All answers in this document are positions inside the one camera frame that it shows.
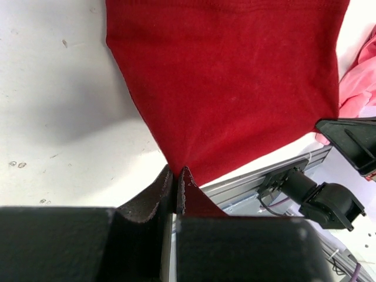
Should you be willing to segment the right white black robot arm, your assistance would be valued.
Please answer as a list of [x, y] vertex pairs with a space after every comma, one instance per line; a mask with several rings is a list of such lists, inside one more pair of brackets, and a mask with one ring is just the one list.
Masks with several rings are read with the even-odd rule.
[[[367, 180], [375, 180], [375, 117], [321, 119], [315, 128]], [[297, 168], [290, 169], [280, 187], [300, 205], [299, 212], [323, 229], [347, 229], [365, 216], [365, 207], [348, 188], [338, 183], [316, 182]]]

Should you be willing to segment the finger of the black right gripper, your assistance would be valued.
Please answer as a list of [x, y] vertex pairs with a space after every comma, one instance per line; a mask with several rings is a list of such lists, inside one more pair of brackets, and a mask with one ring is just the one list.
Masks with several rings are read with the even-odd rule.
[[321, 119], [315, 128], [361, 176], [375, 176], [375, 117]]

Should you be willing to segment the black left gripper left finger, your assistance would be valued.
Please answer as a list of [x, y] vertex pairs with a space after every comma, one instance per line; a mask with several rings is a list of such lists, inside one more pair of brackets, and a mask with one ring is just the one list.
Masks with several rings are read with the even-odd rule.
[[120, 207], [1, 208], [2, 281], [167, 281], [172, 173]]

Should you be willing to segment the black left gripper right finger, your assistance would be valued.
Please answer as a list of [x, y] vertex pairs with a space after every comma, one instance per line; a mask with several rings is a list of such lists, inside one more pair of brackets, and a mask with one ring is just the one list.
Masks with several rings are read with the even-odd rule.
[[229, 216], [189, 168], [177, 182], [178, 281], [331, 281], [315, 230], [299, 217]]

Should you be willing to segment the dark red t shirt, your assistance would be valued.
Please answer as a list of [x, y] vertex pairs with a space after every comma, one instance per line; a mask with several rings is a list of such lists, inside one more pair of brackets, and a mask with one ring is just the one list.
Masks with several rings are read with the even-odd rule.
[[179, 175], [205, 184], [338, 116], [348, 1], [107, 1], [106, 43]]

